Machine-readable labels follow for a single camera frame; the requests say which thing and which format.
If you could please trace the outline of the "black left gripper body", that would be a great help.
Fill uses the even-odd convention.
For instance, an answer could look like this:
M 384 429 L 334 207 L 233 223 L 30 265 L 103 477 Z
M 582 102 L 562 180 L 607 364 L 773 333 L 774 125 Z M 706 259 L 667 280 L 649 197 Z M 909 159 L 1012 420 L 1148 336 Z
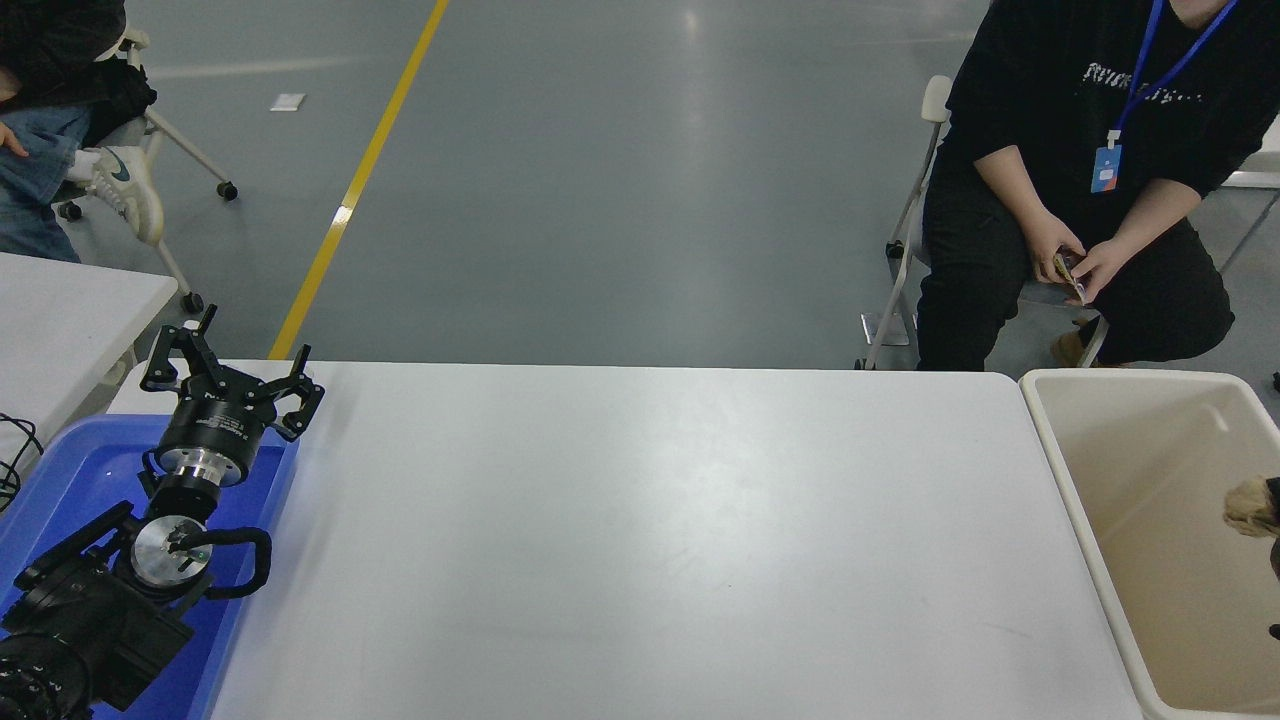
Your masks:
M 268 404 L 220 398 L 207 391 L 174 392 L 178 405 L 156 446 L 160 468 L 251 469 L 269 425 Z

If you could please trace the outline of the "person's left hand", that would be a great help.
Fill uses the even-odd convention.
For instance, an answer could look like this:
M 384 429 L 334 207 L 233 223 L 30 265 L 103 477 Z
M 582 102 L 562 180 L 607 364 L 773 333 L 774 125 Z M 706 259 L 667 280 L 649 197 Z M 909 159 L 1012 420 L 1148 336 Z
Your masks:
M 1114 281 L 1119 272 L 1135 256 L 1135 251 L 1120 240 L 1107 240 L 1087 251 L 1082 260 L 1061 252 L 1062 266 L 1066 270 L 1064 283 L 1068 287 L 1066 302 L 1076 306 L 1093 304 L 1102 290 Z

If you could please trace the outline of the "person's right hand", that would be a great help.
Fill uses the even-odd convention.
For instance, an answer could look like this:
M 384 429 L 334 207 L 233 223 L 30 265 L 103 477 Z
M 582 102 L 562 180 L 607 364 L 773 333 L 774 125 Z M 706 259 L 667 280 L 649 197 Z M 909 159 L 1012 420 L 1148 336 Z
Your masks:
M 1039 283 L 1062 282 L 1053 260 L 1056 255 L 1064 252 L 1076 260 L 1087 255 L 1084 245 L 1075 233 L 1043 208 L 1020 211 L 1018 223 L 1025 237 L 1033 277 Z

